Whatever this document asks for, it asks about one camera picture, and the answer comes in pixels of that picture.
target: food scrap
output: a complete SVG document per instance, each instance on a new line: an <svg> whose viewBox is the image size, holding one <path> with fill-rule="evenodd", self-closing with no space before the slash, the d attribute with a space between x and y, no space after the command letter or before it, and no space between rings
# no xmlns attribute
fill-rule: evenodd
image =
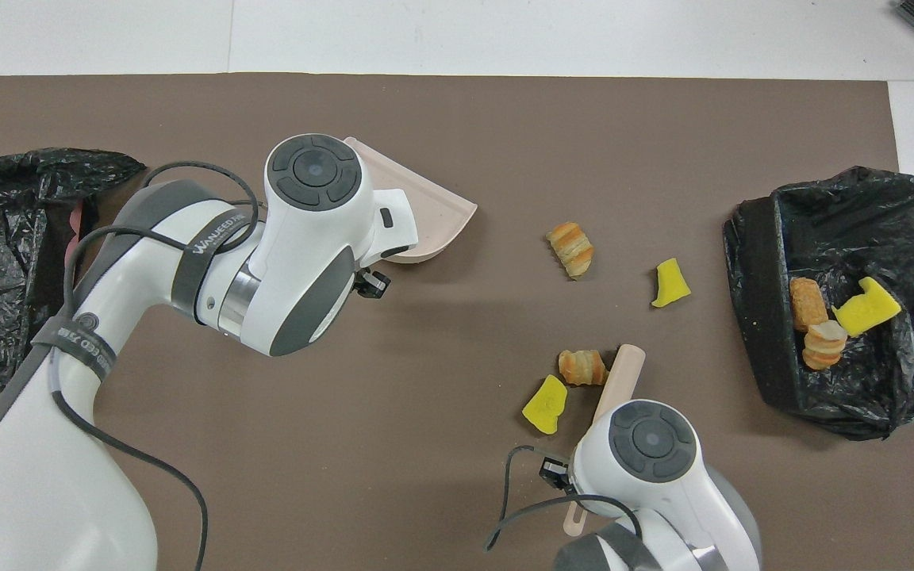
<svg viewBox="0 0 914 571"><path fill-rule="evenodd" d="M795 330L806 333L810 325L828 320L828 308L820 286L810 278L794 278L788 283L792 297L792 324Z"/></svg>
<svg viewBox="0 0 914 571"><path fill-rule="evenodd" d="M827 369L841 361L841 351L845 351L846 341L848 331L833 319L810 325L805 336L802 361L815 371Z"/></svg>
<svg viewBox="0 0 914 571"><path fill-rule="evenodd" d="M867 329L875 328L902 310L898 301L893 299L891 293L875 279L860 279L859 286L863 293L853 296L845 305L834 308L835 319L853 337L859 336Z"/></svg>
<svg viewBox="0 0 914 571"><path fill-rule="evenodd" d="M559 379L545 377L538 393L524 405L521 413L536 429L545 434L555 434L555 423L566 408L566 386Z"/></svg>
<svg viewBox="0 0 914 571"><path fill-rule="evenodd" d="M560 224L546 234L545 239L551 244L552 250L555 250L555 255L566 268L566 275L569 275L570 279L580 278L587 268L591 267L594 246L584 235L580 224Z"/></svg>
<svg viewBox="0 0 914 571"><path fill-rule="evenodd" d="M609 378L609 370L598 351L562 351L559 373L570 385L603 385Z"/></svg>
<svg viewBox="0 0 914 571"><path fill-rule="evenodd" d="M679 262L670 258L658 264L658 297L651 302L654 307L665 307L668 304L689 296L689 286L682 278Z"/></svg>

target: croissant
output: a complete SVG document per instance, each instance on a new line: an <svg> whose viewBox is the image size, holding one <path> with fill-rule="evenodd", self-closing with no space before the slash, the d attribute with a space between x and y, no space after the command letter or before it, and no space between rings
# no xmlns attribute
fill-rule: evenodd
<svg viewBox="0 0 914 571"><path fill-rule="evenodd" d="M562 351L559 373L568 385L603 385L609 376L598 351Z"/></svg>
<svg viewBox="0 0 914 571"><path fill-rule="evenodd" d="M591 241L584 236L580 224L563 223L552 229L545 235L548 243L551 243L555 255L566 268L566 275L570 279L580 278L591 265L591 256L594 254L594 246Z"/></svg>

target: bread slice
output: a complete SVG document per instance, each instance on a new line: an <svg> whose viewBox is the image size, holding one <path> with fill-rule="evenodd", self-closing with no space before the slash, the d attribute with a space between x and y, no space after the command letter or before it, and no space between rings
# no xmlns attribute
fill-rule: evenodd
<svg viewBox="0 0 914 571"><path fill-rule="evenodd" d="M802 361L805 362L806 366L809 366L810 369L823 371L823 369L827 369L828 366L841 361L841 354L816 353L816 351L805 348L802 350Z"/></svg>
<svg viewBox="0 0 914 571"><path fill-rule="evenodd" d="M828 320L828 308L820 286L809 278L794 278L788 283L792 297L792 324L795 330L806 333L810 325Z"/></svg>
<svg viewBox="0 0 914 571"><path fill-rule="evenodd" d="M806 348L823 354L841 354L848 341L848 331L834 319L809 326L806 332Z"/></svg>

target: yellow sponge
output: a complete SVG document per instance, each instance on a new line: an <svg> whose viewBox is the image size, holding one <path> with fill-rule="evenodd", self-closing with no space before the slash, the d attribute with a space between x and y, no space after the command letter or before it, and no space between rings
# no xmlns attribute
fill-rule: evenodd
<svg viewBox="0 0 914 571"><path fill-rule="evenodd" d="M555 434L555 421L562 415L566 408L566 386L549 375L545 377L538 393L527 401L523 411L524 418L532 423L536 429L545 434Z"/></svg>
<svg viewBox="0 0 914 571"><path fill-rule="evenodd" d="M686 296L689 296L689 286L682 278L678 260L670 258L658 264L658 299L651 305L665 307Z"/></svg>
<svg viewBox="0 0 914 571"><path fill-rule="evenodd" d="M845 305L833 308L835 319L849 335L862 334L901 313L898 302L873 278L859 281L863 293L853 296Z"/></svg>

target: white table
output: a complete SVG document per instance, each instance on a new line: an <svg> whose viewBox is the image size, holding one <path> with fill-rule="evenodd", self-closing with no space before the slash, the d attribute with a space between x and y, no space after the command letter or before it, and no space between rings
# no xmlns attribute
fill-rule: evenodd
<svg viewBox="0 0 914 571"><path fill-rule="evenodd" d="M885 80L914 174L888 0L0 0L0 75L235 71Z"/></svg>

